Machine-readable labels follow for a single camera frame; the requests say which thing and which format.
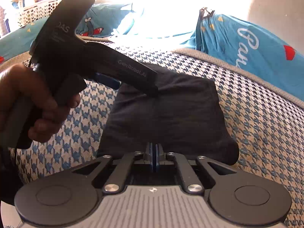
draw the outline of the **blue fabric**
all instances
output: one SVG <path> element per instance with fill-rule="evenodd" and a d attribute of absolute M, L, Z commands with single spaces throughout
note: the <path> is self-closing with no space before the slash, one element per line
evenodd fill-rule
<path fill-rule="evenodd" d="M 198 19 L 186 47 L 240 67 L 304 101 L 304 56 L 273 33 L 224 14 Z"/>
<path fill-rule="evenodd" d="M 131 5 L 94 4 L 79 23 L 76 33 L 92 37 L 107 37 L 114 31 L 115 34 L 124 34 L 134 23 L 130 12 Z M 28 51 L 47 19 L 36 20 L 1 38 L 0 64 L 1 60 L 4 62 Z"/>

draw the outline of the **perforated basket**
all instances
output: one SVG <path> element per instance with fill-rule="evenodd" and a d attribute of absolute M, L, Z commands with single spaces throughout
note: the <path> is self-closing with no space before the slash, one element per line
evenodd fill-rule
<path fill-rule="evenodd" d="M 60 2 L 61 0 L 42 0 L 32 6 L 19 9 L 19 15 L 17 15 L 18 26 L 22 27 L 43 17 L 50 16 Z"/>

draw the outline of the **woven mat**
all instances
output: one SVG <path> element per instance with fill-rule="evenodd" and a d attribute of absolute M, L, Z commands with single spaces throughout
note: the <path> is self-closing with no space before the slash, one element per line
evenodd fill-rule
<path fill-rule="evenodd" d="M 189 56 L 104 44 L 137 61 L 215 81 L 227 130 L 240 149 L 235 167 L 284 185 L 292 196 L 285 224 L 304 227 L 302 109 L 239 74 Z M 71 111 L 59 133 L 47 143 L 34 142 L 30 149 L 18 150 L 24 182 L 95 158 L 116 91 L 92 81 L 87 84 L 79 107 Z"/>

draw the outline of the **black garment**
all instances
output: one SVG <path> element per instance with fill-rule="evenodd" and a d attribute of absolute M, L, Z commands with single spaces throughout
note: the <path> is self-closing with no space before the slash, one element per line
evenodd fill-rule
<path fill-rule="evenodd" d="M 123 84 L 103 131 L 98 156 L 120 158 L 144 151 L 147 142 L 161 143 L 164 152 L 198 155 L 234 164 L 237 143 L 228 134 L 215 84 L 209 79 L 179 74 L 159 65 L 159 93 L 151 98 Z"/>

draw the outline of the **device handle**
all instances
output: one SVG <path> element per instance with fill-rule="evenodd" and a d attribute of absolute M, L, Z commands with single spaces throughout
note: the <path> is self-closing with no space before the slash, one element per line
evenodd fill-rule
<path fill-rule="evenodd" d="M 59 106 L 65 105 L 73 95 L 87 87 L 84 79 L 77 74 L 65 75 L 55 72 L 54 69 L 47 70 L 39 64 L 34 71 L 46 79 Z M 28 130 L 41 116 L 42 110 L 37 108 L 29 97 L 20 96 L 10 111 L 4 130 L 0 133 L 0 146 L 29 148 L 32 140 L 28 137 Z"/>

